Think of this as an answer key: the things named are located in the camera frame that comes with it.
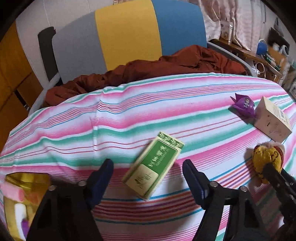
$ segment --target pink and green striped fabric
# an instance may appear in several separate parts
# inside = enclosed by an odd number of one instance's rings
[[[100,205],[92,211],[104,240],[192,240],[204,211],[195,204],[181,167],[191,159],[199,171],[228,188],[246,185],[266,228],[281,219],[268,185],[256,186],[252,150],[269,141],[229,110],[234,93],[257,105],[262,96],[290,118],[284,167],[294,174],[296,104],[276,83],[227,74],[183,74],[106,87],[39,110],[11,131],[0,157],[0,173],[46,172],[54,178],[85,180],[106,158],[115,163]],[[121,178],[149,142],[163,131],[185,146],[149,201],[130,192]],[[3,197],[0,216],[5,222]],[[223,239],[229,207],[217,240]]]

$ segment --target purple candy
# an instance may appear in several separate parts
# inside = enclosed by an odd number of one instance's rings
[[[235,103],[232,105],[233,108],[237,109],[237,111],[246,116],[246,117],[255,117],[255,110],[254,110],[254,102],[251,98],[247,95],[238,95],[235,93],[235,98],[232,98]]]
[[[29,221],[23,219],[21,222],[22,225],[22,232],[24,233],[24,237],[27,238],[28,232],[29,232]]]

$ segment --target white box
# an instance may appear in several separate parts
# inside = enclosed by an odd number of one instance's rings
[[[220,38],[227,40],[229,43],[232,42],[232,31],[233,23],[225,20],[220,20],[221,24],[221,35]]]
[[[276,142],[283,142],[291,133],[287,115],[266,97],[262,97],[255,109],[254,126]]]

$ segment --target rust-colored comforter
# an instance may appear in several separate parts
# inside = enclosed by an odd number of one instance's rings
[[[66,99],[106,86],[118,86],[158,76],[188,73],[222,73],[246,75],[244,67],[222,54],[198,45],[181,49],[157,61],[135,60],[119,65],[105,74],[81,75],[62,86],[48,90],[43,107],[55,106]]]

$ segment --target pink sponge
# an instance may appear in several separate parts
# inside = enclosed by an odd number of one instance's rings
[[[23,202],[25,199],[25,191],[9,182],[0,183],[0,189],[4,196],[14,201]]]

